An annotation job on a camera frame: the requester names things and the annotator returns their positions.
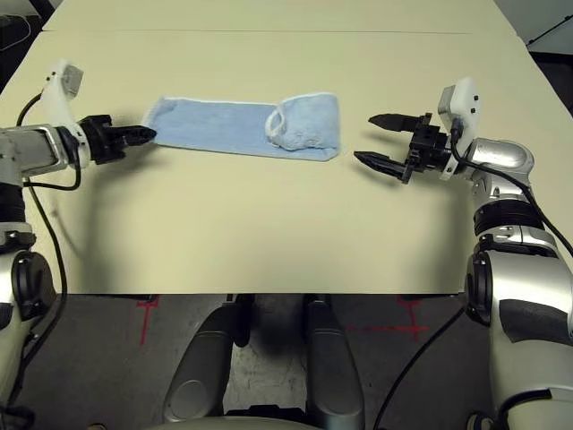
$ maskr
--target wall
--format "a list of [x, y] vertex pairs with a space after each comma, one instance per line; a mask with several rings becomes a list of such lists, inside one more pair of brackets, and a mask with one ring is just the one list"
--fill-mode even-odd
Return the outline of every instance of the wall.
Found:
[[[495, 3], [525, 43], [565, 16], [573, 14], [571, 0], [495, 0]], [[529, 49], [573, 55], [573, 19], [535, 42]]]
[[[49, 0], [57, 7], [63, 0]], [[37, 15], [36, 10], [28, 0], [0, 0], [0, 14]]]

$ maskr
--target gray floor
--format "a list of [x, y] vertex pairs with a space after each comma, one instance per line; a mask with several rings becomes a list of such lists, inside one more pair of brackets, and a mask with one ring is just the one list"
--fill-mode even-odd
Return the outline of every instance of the gray floor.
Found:
[[[38, 429], [142, 429], [161, 420], [162, 401], [198, 325], [222, 296], [162, 296], [150, 309], [126, 299], [70, 297], [64, 318], [26, 375], [18, 403], [35, 410]], [[250, 345], [236, 349], [226, 409], [275, 403], [304, 407], [301, 296], [257, 296]], [[361, 376], [367, 428], [402, 366], [459, 306], [452, 297], [412, 307], [415, 334], [396, 296], [334, 296]], [[404, 380], [383, 426], [462, 429], [470, 411], [491, 410], [487, 331], [463, 317]]]

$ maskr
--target red tape marking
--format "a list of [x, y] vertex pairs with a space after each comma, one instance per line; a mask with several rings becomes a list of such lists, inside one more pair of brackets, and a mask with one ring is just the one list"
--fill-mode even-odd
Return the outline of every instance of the red tape marking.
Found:
[[408, 312], [408, 316], [410, 317], [410, 327], [416, 330], [411, 330], [412, 332], [412, 336], [414, 339], [414, 342], [419, 341], [418, 339], [418, 332], [419, 330], [417, 330], [418, 326], [415, 324], [415, 312], [414, 312], [414, 308], [418, 305], [420, 305], [420, 301], [419, 300], [403, 300], [402, 297], [400, 296], [396, 296], [397, 300], [398, 300], [398, 304], [405, 307], [407, 312]]
[[155, 297], [152, 302], [137, 302], [137, 307], [145, 308], [145, 315], [143, 315], [143, 326], [141, 327], [140, 347], [145, 345], [145, 336], [147, 334], [147, 325], [150, 321], [150, 309], [152, 307], [159, 307], [159, 296]]

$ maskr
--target black cable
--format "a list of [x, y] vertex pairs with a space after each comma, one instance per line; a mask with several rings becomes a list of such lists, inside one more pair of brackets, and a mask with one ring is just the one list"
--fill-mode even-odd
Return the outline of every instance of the black cable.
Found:
[[77, 154], [74, 156], [73, 167], [75, 169], [75, 180], [72, 185], [57, 185], [47, 184], [44, 182], [31, 182], [30, 180], [24, 181], [24, 187], [39, 186], [42, 188], [50, 188], [58, 191], [74, 191], [80, 188], [81, 185], [81, 166]]
[[42, 98], [42, 93], [40, 92], [39, 94], [35, 95], [32, 98], [32, 100], [26, 103], [26, 106], [24, 106], [24, 109], [22, 109], [21, 113], [18, 115], [18, 119], [16, 120], [16, 126], [19, 127], [21, 123], [24, 122], [24, 117], [28, 114], [28, 111], [31, 109], [32, 106], [38, 103], [41, 98]]
[[[35, 96], [32, 100], [30, 100], [26, 104], [24, 109], [18, 115], [18, 120], [16, 122], [16, 125], [20, 126], [22, 124], [22, 122], [24, 121], [24, 117], [26, 116], [28, 111], [31, 109], [32, 106], [34, 106], [34, 104], [36, 102], [38, 102], [38, 100], [40, 100], [40, 98], [41, 98], [41, 93], [38, 94], [37, 96]], [[57, 326], [58, 322], [60, 321], [60, 319], [62, 317], [62, 313], [64, 312], [65, 304], [67, 303], [67, 295], [68, 295], [68, 283], [67, 283], [67, 278], [65, 275], [64, 257], [62, 256], [62, 250], [61, 250], [60, 244], [57, 240], [56, 233], [55, 233], [54, 229], [52, 228], [52, 224], [50, 223], [50, 221], [46, 215], [46, 212], [44, 211], [44, 207], [42, 206], [42, 203], [40, 202], [38, 195], [36, 194], [36, 191], [34, 190], [34, 187], [29, 186], [29, 190], [30, 190], [30, 194], [32, 196], [32, 200], [34, 201], [34, 203], [36, 204], [36, 207], [38, 208], [39, 215], [42, 218], [42, 220], [44, 221], [44, 224], [46, 225], [47, 232], [50, 235], [52, 242], [54, 243], [54, 250], [56, 251], [56, 259], [57, 259], [58, 269], [60, 272], [60, 281], [61, 281], [62, 287], [61, 287], [61, 293], [60, 293], [60, 303], [56, 309], [56, 313], [54, 314], [54, 318], [52, 318], [52, 321], [50, 321], [50, 323], [46, 327], [46, 329], [34, 341], [32, 346], [30, 347], [28, 353], [22, 359], [22, 362], [21, 362], [21, 370], [22, 371], [26, 369], [26, 367], [30, 364], [31, 360], [36, 356], [36, 354], [38, 354], [39, 349], [42, 347], [42, 345], [44, 345], [44, 343], [47, 340], [47, 337], [50, 335], [50, 333]]]
[[458, 311], [455, 314], [453, 314], [444, 323], [444, 325], [442, 325], [435, 333], [433, 333], [433, 335], [422, 345], [422, 347], [417, 350], [417, 352], [414, 354], [414, 356], [412, 358], [410, 358], [410, 361], [408, 361], [408, 364], [404, 367], [404, 369], [402, 369], [402, 372], [400, 372], [400, 374], [398, 375], [398, 378], [396, 378], [396, 381], [394, 381], [394, 383], [390, 387], [390, 390], [388, 391], [388, 394], [386, 395], [386, 399], [384, 399], [384, 402], [382, 403], [382, 406], [380, 406], [380, 410], [378, 411], [378, 415], [376, 416], [376, 419], [374, 420], [374, 425], [372, 426], [372, 430], [378, 430], [378, 427], [382, 421], [382, 417], [384, 417], [384, 412], [386, 412], [386, 409], [388, 408], [388, 405], [389, 405], [390, 401], [392, 400], [394, 393], [396, 392], [396, 390], [398, 389], [398, 386], [400, 385], [400, 383], [402, 383], [402, 380], [404, 380], [404, 378], [406, 377], [406, 375], [410, 371], [410, 369], [412, 367], [414, 367], [415, 362], [418, 361], [418, 358], [420, 358], [422, 356], [422, 354], [425, 352], [425, 350], [428, 349], [432, 345], [432, 343], [436, 339], [438, 339], [439, 336], [441, 336], [444, 333], [444, 331], [446, 331], [449, 327], [451, 327], [451, 325], [453, 323], [455, 323], [459, 319], [459, 317], [462, 316], [463, 314], [464, 314], [464, 307], [462, 306], [458, 309]]
[[545, 36], [548, 33], [551, 33], [553, 30], [557, 29], [558, 27], [560, 27], [561, 25], [563, 25], [565, 22], [569, 21], [571, 18], [573, 18], [573, 15], [567, 15], [565, 18], [563, 18], [563, 20], [561, 20], [560, 22], [558, 22], [557, 24], [555, 24], [553, 27], [551, 27], [550, 29], [544, 31], [543, 33], [541, 33], [539, 36], [537, 36], [536, 38], [533, 38], [531, 40], [529, 40], [526, 43], [526, 47], [529, 47], [531, 45], [533, 45], [537, 40], [539, 40], [540, 38], [542, 38], [543, 36]]
[[526, 199], [529, 201], [529, 204], [533, 206], [533, 208], [537, 212], [537, 216], [539, 216], [541, 221], [543, 221], [543, 224], [545, 224], [549, 228], [549, 230], [552, 231], [552, 233], [560, 240], [560, 242], [563, 244], [563, 246], [565, 246], [569, 254], [573, 257], [573, 246], [571, 246], [567, 238], [564, 237], [561, 234], [561, 232], [549, 221], [547, 216], [545, 216], [542, 209], [539, 207], [539, 204], [537, 204], [537, 201], [535, 200], [534, 195], [529, 186], [523, 184], [522, 182], [518, 181], [515, 177], [508, 175], [505, 172], [501, 172], [495, 168], [488, 168], [484, 164], [473, 163], [472, 161], [468, 161], [467, 159], [464, 159], [459, 155], [458, 148], [456, 148], [456, 145], [462, 132], [463, 132], [463, 125], [460, 123], [460, 120], [458, 118], [454, 119], [451, 126], [450, 143], [451, 143], [451, 153], [454, 156], [454, 159], [456, 159], [456, 161], [458, 162], [458, 164], [460, 164], [461, 166], [466, 166], [468, 168], [475, 168], [476, 170], [481, 170], [485, 173], [502, 177], [506, 181], [509, 181], [511, 184], [519, 188], [522, 191], [523, 195], [526, 197]]
[[[21, 110], [21, 113], [18, 115], [18, 120], [16, 121], [17, 126], [21, 126], [21, 123], [24, 121], [24, 117], [28, 114], [28, 111], [34, 106], [42, 97], [42, 93], [35, 95], [32, 100], [30, 100], [24, 109]], [[81, 184], [81, 166], [80, 160], [77, 152], [73, 154], [73, 166], [75, 168], [75, 181], [72, 185], [56, 185], [56, 184], [46, 184], [43, 182], [31, 182], [31, 181], [24, 181], [24, 186], [41, 186], [43, 188], [50, 188], [52, 190], [59, 190], [59, 191], [74, 191], [80, 187]]]

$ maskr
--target light blue cloth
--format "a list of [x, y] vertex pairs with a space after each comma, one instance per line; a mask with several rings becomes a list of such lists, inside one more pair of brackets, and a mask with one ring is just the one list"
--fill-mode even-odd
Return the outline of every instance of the light blue cloth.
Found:
[[321, 92], [278, 105], [159, 99], [143, 124], [159, 145], [326, 161], [339, 152], [338, 100]]

